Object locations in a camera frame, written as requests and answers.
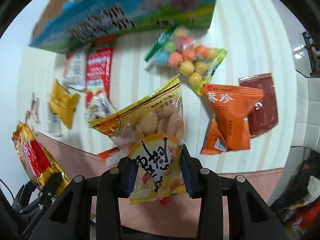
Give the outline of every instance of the cardboard box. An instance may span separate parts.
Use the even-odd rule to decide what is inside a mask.
[[[167,28],[208,29],[216,0],[51,0],[30,46],[65,53],[110,34]]]

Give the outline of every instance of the yellow wrapper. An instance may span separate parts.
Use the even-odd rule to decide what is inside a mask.
[[[49,105],[53,113],[59,115],[63,124],[70,130],[73,115],[79,100],[78,94],[70,94],[59,82],[55,80],[50,95]]]
[[[152,95],[89,124],[144,169],[139,169],[130,195],[134,203],[185,192],[179,165],[185,130],[178,76]]]
[[[70,180],[52,155],[36,141],[27,124],[20,122],[17,125],[12,141],[24,170],[39,190],[46,184],[51,174],[56,172],[62,174],[62,182],[56,191],[56,194],[60,194]]]

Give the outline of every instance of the yellow candy ball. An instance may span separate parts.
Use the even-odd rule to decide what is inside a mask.
[[[209,49],[209,54],[207,56],[208,60],[214,60],[218,55],[218,52],[216,49]]]
[[[178,39],[184,38],[188,35],[187,31],[183,28],[178,28],[174,31],[174,36],[176,36]]]
[[[197,85],[202,81],[202,76],[195,72],[189,77],[189,83],[192,85]]]
[[[195,70],[195,67],[193,66],[193,63],[191,61],[187,60],[180,64],[179,70],[182,74],[190,76]]]
[[[202,61],[196,62],[195,67],[196,67],[196,71],[199,73],[206,73],[209,69],[209,66]]]

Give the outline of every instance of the pink flower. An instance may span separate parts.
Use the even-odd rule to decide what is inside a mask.
[[[142,11],[152,11],[164,7],[166,3],[166,0],[144,0],[143,3],[139,3],[138,7]]]
[[[171,6],[181,12],[193,11],[199,7],[200,0],[170,0]]]

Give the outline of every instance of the candy ball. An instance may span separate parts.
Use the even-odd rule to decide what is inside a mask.
[[[168,63],[172,66],[179,66],[183,62],[182,55],[178,52],[173,52],[169,55]]]
[[[196,53],[195,50],[193,48],[188,48],[185,49],[182,52],[182,56],[186,59],[186,60],[190,60],[190,61],[194,61],[196,58]]]
[[[202,76],[197,73],[197,72],[194,72],[190,77],[189,77],[189,83],[190,84],[193,84],[193,85],[197,85],[201,82],[202,80]]]
[[[206,58],[209,54],[209,49],[206,46],[199,45],[195,48],[195,52],[197,54],[197,57]]]
[[[167,64],[169,55],[166,51],[159,51],[156,55],[156,61],[159,64]]]
[[[208,53],[208,60],[214,60],[218,55],[218,52],[216,49],[209,49],[209,53]]]
[[[183,28],[178,28],[174,31],[174,36],[176,36],[178,39],[180,38],[184,38],[188,35],[187,30],[183,29]]]
[[[191,76],[195,70],[193,63],[191,61],[185,61],[180,64],[179,70],[182,74]]]
[[[202,61],[196,62],[195,67],[196,67],[196,71],[199,73],[206,73],[209,69],[209,66]]]
[[[163,49],[167,52],[174,52],[177,50],[177,46],[173,41],[166,41],[163,45]]]
[[[178,52],[182,52],[187,48],[193,47],[193,41],[194,39],[191,37],[184,37],[184,38],[178,39],[176,41]]]

